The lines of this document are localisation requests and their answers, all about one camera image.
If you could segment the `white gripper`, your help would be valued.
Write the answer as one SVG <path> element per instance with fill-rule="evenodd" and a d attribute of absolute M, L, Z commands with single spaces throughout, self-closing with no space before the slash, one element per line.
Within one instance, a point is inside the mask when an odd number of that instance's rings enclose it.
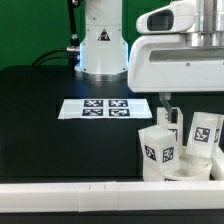
<path fill-rule="evenodd" d="M 224 1 L 173 1 L 141 15 L 129 60 L 134 92 L 161 92 L 170 123 L 178 111 L 168 92 L 224 91 Z"/>

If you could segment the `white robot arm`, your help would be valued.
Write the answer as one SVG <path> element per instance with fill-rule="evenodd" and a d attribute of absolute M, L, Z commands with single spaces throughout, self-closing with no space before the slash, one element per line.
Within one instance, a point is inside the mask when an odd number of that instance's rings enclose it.
<path fill-rule="evenodd" d="M 138 17 L 141 36 L 122 37 L 122 0 L 84 0 L 86 34 L 77 73 L 96 81 L 127 74 L 134 92 L 224 91 L 224 0 L 173 0 Z"/>

